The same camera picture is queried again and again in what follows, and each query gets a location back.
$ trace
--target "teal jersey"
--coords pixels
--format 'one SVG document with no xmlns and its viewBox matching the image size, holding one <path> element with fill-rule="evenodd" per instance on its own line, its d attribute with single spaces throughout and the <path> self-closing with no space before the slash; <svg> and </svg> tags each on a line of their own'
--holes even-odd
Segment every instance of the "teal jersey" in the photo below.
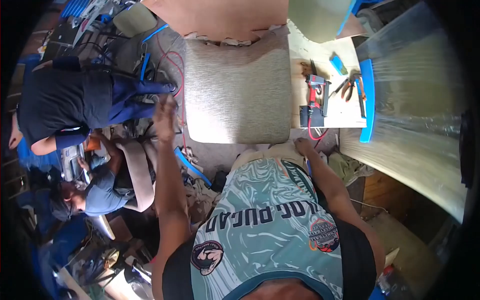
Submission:
<svg viewBox="0 0 480 300">
<path fill-rule="evenodd" d="M 196 233 L 195 300 L 239 299 L 265 280 L 299 278 L 323 299 L 343 298 L 342 254 L 333 217 L 310 178 L 278 158 L 227 177 L 221 199 Z"/>
</svg>

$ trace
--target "wooden table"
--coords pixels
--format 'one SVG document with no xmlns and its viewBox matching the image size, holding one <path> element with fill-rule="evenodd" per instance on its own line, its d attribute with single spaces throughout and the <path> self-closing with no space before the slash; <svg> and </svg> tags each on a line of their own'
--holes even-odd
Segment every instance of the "wooden table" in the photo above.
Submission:
<svg viewBox="0 0 480 300">
<path fill-rule="evenodd" d="M 309 93 L 304 74 L 311 72 L 311 69 L 305 67 L 305 65 L 310 65 L 310 59 L 314 61 L 318 75 L 332 83 L 329 94 L 335 91 L 347 78 L 346 75 L 338 74 L 330 63 L 330 58 L 333 55 L 336 54 L 342 60 L 349 75 L 360 73 L 360 65 L 350 37 L 319 44 L 307 39 L 290 20 L 288 21 L 288 29 L 290 30 L 288 43 L 292 77 L 292 128 L 301 128 L 300 106 L 308 105 Z M 340 92 L 336 97 L 330 98 L 327 115 L 324 119 L 325 128 L 363 128 L 367 126 L 366 119 L 363 119 L 360 114 L 359 96 L 356 88 L 353 89 L 349 102 L 345 102 L 340 97 Z"/>
</svg>

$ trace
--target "worker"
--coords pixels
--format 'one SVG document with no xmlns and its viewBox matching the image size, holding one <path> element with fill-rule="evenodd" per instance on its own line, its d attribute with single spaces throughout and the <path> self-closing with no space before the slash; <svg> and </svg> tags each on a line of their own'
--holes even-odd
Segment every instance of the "worker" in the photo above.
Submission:
<svg viewBox="0 0 480 300">
<path fill-rule="evenodd" d="M 81 144 L 91 129 L 151 118 L 155 105 L 134 101 L 132 96 L 174 90 L 170 83 L 82 71 L 75 56 L 47 61 L 33 69 L 16 111 L 9 115 L 9 148 L 22 138 L 36 155 Z"/>
<path fill-rule="evenodd" d="M 171 99 L 159 103 L 153 117 L 156 300 L 369 297 L 384 268 L 382 245 L 309 140 L 241 154 L 210 217 L 192 231 L 172 150 L 174 109 Z"/>
<path fill-rule="evenodd" d="M 80 167 L 87 171 L 90 184 L 85 190 L 79 190 L 75 182 L 63 181 L 60 183 L 60 193 L 57 199 L 52 199 L 53 215 L 61 221 L 79 213 L 88 216 L 101 216 L 122 208 L 129 199 L 130 194 L 121 194 L 115 189 L 115 178 L 120 170 L 124 156 L 112 141 L 99 129 L 90 134 L 101 141 L 105 146 L 110 160 L 103 165 L 90 170 L 90 166 L 83 158 L 78 158 Z"/>
</svg>

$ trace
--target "floor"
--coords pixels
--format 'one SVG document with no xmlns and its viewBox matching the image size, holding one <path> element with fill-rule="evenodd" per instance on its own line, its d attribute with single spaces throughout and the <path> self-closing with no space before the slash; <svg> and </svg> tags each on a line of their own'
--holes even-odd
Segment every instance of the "floor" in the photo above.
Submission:
<svg viewBox="0 0 480 300">
<path fill-rule="evenodd" d="M 165 24 L 162 20 L 159 20 L 157 28 Z M 144 34 L 135 36 L 127 42 L 120 44 L 118 52 L 116 54 L 116 62 L 118 67 L 131 72 L 135 66 L 135 62 L 138 60 L 141 54 L 141 41 L 148 36 L 151 32 L 146 32 Z M 162 56 L 162 51 L 160 46 L 166 52 L 175 51 L 179 53 L 182 57 L 185 55 L 185 43 L 183 38 L 167 27 L 166 29 L 160 31 L 151 39 L 146 42 L 147 46 L 143 45 L 143 51 L 151 53 L 151 59 L 155 65 L 157 65 L 158 60 Z M 169 55 L 176 64 L 181 67 L 181 62 L 178 57 L 175 55 Z M 181 74 L 178 69 L 167 59 L 162 59 L 160 70 L 164 71 L 168 78 L 174 81 L 177 86 L 181 85 Z M 183 92 L 180 92 L 176 100 L 179 107 L 181 108 Z M 260 145 L 245 145 L 245 144 L 205 144 L 199 143 L 192 140 L 188 134 L 188 127 L 185 128 L 185 142 L 188 147 L 191 147 L 195 156 L 199 158 L 198 165 L 204 168 L 204 174 L 212 179 L 215 173 L 219 170 L 229 171 L 233 162 L 235 161 L 238 154 L 243 152 L 247 148 L 256 148 L 258 150 L 266 149 L 267 144 Z M 321 142 L 318 144 L 316 149 L 318 151 L 323 151 L 325 154 L 330 154 L 336 148 L 336 134 L 338 135 L 338 129 L 329 129 L 328 133 L 324 136 Z M 302 129 L 292 129 L 290 131 L 289 140 L 295 140 L 299 137 L 308 138 L 308 133 L 306 130 Z M 182 146 L 182 136 L 177 135 L 175 139 L 175 146 Z"/>
</svg>

